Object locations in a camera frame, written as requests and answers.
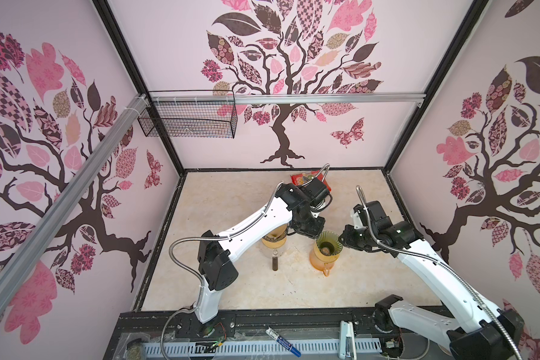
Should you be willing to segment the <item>orange glass pitcher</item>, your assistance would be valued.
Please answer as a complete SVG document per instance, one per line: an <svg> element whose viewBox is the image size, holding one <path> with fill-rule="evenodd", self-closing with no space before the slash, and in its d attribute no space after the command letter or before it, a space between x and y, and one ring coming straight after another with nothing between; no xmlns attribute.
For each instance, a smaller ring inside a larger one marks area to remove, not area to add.
<svg viewBox="0 0 540 360"><path fill-rule="evenodd" d="M335 262L340 257L339 254L326 256L321 252L310 252L310 264L318 271L322 272L326 277L330 276L331 270L335 266Z"/></svg>

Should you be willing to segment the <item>clear glass carafe brown handle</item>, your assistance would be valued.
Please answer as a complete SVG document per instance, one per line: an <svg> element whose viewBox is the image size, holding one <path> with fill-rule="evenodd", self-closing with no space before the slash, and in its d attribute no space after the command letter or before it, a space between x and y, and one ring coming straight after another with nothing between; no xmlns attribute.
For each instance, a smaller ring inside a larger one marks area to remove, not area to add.
<svg viewBox="0 0 540 360"><path fill-rule="evenodd" d="M262 246L262 254L271 260L271 269L274 272L279 270L280 258L285 254L286 245L277 248Z"/></svg>

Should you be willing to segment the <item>green glass dripper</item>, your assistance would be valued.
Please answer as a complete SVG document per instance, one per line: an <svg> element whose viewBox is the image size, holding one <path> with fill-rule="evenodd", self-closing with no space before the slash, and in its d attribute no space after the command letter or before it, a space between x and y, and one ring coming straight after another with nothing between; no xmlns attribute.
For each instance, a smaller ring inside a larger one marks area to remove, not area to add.
<svg viewBox="0 0 540 360"><path fill-rule="evenodd" d="M339 241L339 235L335 232L324 231L316 240L316 249L319 254L325 257L337 257L344 246Z"/></svg>

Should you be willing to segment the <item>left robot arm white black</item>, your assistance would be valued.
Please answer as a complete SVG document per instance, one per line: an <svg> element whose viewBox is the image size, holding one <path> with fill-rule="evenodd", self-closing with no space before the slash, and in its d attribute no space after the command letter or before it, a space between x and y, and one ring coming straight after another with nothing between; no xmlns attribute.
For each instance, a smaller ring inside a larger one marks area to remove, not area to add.
<svg viewBox="0 0 540 360"><path fill-rule="evenodd" d="M218 315L223 291L239 276L235 263L271 231L285 225L295 234L317 239L326 223L320 212L331 201L328 187L318 178L303 185L280 183L267 204L241 223L216 235L206 232L197 257L202 286L196 318L207 323Z"/></svg>

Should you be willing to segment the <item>brown paper coffee filter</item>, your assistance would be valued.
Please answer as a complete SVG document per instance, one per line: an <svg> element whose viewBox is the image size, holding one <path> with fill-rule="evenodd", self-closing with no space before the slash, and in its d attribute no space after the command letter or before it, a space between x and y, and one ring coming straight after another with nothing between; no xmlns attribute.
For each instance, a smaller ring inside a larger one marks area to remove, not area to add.
<svg viewBox="0 0 540 360"><path fill-rule="evenodd" d="M267 242L279 242L286 238L287 236L287 229L288 226L282 225L275 229L273 229L271 232L269 232L267 235L263 237L263 239Z"/></svg>

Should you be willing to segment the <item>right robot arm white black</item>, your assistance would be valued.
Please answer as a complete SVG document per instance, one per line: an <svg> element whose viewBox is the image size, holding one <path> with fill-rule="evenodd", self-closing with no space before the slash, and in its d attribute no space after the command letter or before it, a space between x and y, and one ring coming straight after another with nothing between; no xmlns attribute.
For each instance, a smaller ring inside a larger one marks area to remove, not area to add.
<svg viewBox="0 0 540 360"><path fill-rule="evenodd" d="M418 275L450 313L439 315L399 295L388 295L374 308L374 324L381 332L410 330L446 348L455 359L521 357L518 345L524 320L517 311L503 310L486 299L437 255L411 223L392 223L379 202L356 205L352 223L339 240L353 250L393 256Z"/></svg>

